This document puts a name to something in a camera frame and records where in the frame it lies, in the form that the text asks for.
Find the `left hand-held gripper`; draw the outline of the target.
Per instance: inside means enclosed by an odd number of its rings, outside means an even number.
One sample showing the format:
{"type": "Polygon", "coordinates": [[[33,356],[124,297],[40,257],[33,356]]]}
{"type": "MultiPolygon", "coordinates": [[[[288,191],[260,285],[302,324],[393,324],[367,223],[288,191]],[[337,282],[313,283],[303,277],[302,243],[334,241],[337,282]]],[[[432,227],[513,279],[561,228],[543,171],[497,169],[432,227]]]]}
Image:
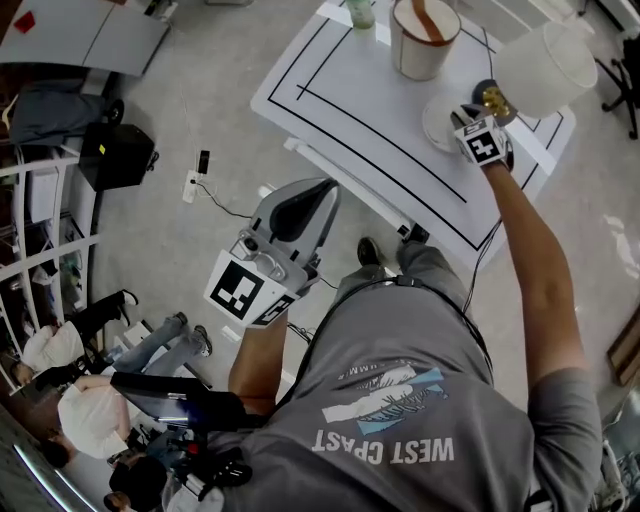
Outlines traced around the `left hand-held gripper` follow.
{"type": "Polygon", "coordinates": [[[204,299],[244,328],[266,328],[318,280],[317,268],[340,204],[331,178],[289,183],[264,198],[251,228],[220,252],[204,299]]]}

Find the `white plate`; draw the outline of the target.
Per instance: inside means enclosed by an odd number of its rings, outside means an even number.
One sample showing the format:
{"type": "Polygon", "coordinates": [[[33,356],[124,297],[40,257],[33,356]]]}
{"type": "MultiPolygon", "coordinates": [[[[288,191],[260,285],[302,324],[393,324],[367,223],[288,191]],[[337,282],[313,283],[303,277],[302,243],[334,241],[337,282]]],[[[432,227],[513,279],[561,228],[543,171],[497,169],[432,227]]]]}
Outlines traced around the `white plate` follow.
{"type": "Polygon", "coordinates": [[[438,149],[456,154],[459,147],[450,113],[455,106],[463,105],[459,95],[440,93],[431,98],[422,113],[422,127],[427,139],[438,149]]]}

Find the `person's right forearm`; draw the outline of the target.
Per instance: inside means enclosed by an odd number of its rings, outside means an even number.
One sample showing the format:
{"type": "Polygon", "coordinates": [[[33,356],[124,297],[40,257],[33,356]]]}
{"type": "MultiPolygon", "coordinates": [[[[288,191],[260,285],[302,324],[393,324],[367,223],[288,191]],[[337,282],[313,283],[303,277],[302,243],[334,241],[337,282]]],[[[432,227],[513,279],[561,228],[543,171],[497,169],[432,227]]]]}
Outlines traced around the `person's right forearm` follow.
{"type": "Polygon", "coordinates": [[[482,168],[504,224],[518,279],[530,388],[566,368],[587,369],[565,254],[503,163],[482,168]]]}

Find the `person's left forearm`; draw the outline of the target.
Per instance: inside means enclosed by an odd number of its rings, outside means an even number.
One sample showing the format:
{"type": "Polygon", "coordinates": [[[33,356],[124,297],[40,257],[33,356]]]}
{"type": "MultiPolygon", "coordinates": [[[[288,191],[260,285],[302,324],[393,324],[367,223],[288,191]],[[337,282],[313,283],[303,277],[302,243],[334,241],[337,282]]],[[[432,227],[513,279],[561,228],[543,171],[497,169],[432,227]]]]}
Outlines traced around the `person's left forearm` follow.
{"type": "Polygon", "coordinates": [[[287,328],[287,313],[264,329],[247,328],[229,374],[229,391],[259,414],[276,404],[287,328]]]}

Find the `table lamp with brass base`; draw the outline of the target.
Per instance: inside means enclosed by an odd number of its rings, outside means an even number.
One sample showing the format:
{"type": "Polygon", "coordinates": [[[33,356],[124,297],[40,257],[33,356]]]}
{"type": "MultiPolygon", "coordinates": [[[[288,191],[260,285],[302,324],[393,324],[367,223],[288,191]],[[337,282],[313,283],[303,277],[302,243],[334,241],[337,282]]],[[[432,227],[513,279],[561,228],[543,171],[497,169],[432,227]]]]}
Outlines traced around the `table lamp with brass base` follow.
{"type": "Polygon", "coordinates": [[[597,83],[595,59],[576,32],[546,24],[504,45],[491,61],[493,77],[479,82],[472,102],[508,124],[520,114],[546,118],[597,83]]]}

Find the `person's grey trousers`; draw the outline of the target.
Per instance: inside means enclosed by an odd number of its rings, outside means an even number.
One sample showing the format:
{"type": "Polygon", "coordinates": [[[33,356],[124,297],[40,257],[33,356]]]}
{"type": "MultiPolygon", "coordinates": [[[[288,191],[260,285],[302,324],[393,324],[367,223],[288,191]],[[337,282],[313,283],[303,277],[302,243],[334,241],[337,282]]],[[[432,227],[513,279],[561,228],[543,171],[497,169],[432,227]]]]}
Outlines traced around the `person's grey trousers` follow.
{"type": "MultiPolygon", "coordinates": [[[[396,251],[396,260],[403,275],[417,278],[425,285],[438,289],[460,309],[464,308],[467,291],[438,248],[417,242],[407,244],[401,242],[396,251]]],[[[383,262],[379,267],[361,266],[360,269],[341,280],[335,301],[366,282],[385,277],[383,262]]]]}

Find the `pale green jar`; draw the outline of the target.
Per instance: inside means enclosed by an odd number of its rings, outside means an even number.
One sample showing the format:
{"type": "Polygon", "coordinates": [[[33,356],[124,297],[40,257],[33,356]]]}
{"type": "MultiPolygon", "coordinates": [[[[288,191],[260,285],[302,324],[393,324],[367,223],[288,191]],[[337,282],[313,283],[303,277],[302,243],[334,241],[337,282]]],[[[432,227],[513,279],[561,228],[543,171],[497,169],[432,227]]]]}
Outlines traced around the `pale green jar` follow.
{"type": "Polygon", "coordinates": [[[375,25],[372,0],[345,0],[345,5],[354,28],[367,30],[375,25]]]}

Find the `black office chair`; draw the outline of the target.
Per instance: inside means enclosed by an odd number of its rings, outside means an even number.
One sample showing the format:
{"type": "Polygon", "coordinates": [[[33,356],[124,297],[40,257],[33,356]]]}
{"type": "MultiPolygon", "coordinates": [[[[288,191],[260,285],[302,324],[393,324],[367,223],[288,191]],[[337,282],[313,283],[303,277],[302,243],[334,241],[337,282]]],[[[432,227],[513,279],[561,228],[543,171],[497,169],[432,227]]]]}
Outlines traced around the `black office chair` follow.
{"type": "Polygon", "coordinates": [[[637,111],[640,110],[640,34],[634,38],[625,38],[622,42],[622,58],[612,59],[607,66],[600,59],[595,62],[618,87],[620,94],[611,103],[602,103],[604,112],[612,112],[622,104],[627,106],[631,121],[629,138],[637,140],[640,135],[637,111]]]}

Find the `black box case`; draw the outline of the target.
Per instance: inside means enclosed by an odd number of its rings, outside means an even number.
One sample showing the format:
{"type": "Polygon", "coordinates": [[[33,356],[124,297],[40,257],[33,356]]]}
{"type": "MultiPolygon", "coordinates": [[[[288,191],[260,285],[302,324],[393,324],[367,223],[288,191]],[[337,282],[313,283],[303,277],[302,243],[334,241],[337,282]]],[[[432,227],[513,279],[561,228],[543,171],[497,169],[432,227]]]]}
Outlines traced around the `black box case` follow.
{"type": "Polygon", "coordinates": [[[154,148],[135,125],[92,123],[83,137],[79,168],[95,192],[138,186],[154,148]]]}

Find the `black chest tablet screen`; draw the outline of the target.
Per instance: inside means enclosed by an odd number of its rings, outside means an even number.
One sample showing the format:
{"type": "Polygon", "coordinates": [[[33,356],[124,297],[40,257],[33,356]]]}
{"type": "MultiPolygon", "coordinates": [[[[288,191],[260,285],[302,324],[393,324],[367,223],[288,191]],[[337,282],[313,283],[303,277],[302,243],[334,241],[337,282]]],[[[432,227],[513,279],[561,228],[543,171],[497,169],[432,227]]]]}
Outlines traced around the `black chest tablet screen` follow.
{"type": "Polygon", "coordinates": [[[116,372],[110,385],[154,420],[197,432],[237,431],[254,421],[235,394],[209,390],[195,378],[116,372]]]}

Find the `person's grey t-shirt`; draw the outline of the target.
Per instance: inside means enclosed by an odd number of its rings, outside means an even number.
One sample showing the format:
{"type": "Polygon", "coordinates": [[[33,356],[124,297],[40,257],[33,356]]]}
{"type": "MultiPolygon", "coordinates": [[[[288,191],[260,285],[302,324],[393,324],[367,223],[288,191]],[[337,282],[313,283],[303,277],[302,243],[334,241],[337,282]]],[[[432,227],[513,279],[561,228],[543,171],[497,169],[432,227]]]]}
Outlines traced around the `person's grey t-shirt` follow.
{"type": "Polygon", "coordinates": [[[586,512],[600,417],[588,374],[556,371],[525,409],[493,385],[477,342],[436,294],[370,286],[316,334],[291,398],[254,431],[216,433],[253,471],[167,512],[586,512]]]}

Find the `white shelf unit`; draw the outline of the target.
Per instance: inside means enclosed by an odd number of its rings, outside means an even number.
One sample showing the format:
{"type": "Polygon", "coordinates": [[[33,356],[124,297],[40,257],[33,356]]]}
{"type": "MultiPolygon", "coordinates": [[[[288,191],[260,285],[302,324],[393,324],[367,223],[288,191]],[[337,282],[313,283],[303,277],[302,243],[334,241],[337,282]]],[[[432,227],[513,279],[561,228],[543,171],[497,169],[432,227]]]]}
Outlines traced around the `white shelf unit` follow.
{"type": "Polygon", "coordinates": [[[72,149],[16,147],[0,162],[2,367],[36,330],[86,307],[95,201],[72,149]]]}

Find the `grey jacket on hanger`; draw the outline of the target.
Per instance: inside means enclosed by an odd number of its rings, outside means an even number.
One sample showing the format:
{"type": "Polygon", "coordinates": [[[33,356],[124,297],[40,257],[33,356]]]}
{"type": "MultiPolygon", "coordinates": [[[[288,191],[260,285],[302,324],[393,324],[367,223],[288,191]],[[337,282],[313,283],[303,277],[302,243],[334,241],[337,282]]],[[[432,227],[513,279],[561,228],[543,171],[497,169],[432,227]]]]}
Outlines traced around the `grey jacket on hanger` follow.
{"type": "Polygon", "coordinates": [[[82,136],[89,124],[101,121],[106,99],[81,93],[79,79],[41,80],[24,86],[10,121],[14,145],[58,146],[67,137],[82,136]]]}

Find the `white cabinet with red mark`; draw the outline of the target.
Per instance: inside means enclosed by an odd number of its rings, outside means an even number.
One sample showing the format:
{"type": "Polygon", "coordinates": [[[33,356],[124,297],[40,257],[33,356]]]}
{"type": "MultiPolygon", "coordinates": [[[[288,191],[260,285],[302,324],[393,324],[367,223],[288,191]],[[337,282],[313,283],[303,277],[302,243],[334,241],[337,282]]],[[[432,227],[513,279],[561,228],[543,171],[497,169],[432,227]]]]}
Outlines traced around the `white cabinet with red mark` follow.
{"type": "Polygon", "coordinates": [[[0,64],[59,64],[144,74],[167,19],[154,0],[0,0],[0,64]]]}

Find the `black chest mount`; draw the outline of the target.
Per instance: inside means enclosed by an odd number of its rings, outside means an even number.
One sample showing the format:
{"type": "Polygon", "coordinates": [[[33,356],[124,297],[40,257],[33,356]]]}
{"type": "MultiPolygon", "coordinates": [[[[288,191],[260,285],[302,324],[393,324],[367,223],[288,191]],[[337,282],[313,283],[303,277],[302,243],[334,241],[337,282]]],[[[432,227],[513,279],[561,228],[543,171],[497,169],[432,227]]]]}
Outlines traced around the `black chest mount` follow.
{"type": "Polygon", "coordinates": [[[205,433],[196,432],[193,439],[169,439],[167,445],[182,454],[171,465],[173,476],[198,502],[214,488],[239,487],[253,475],[239,448],[215,452],[205,433]]]}

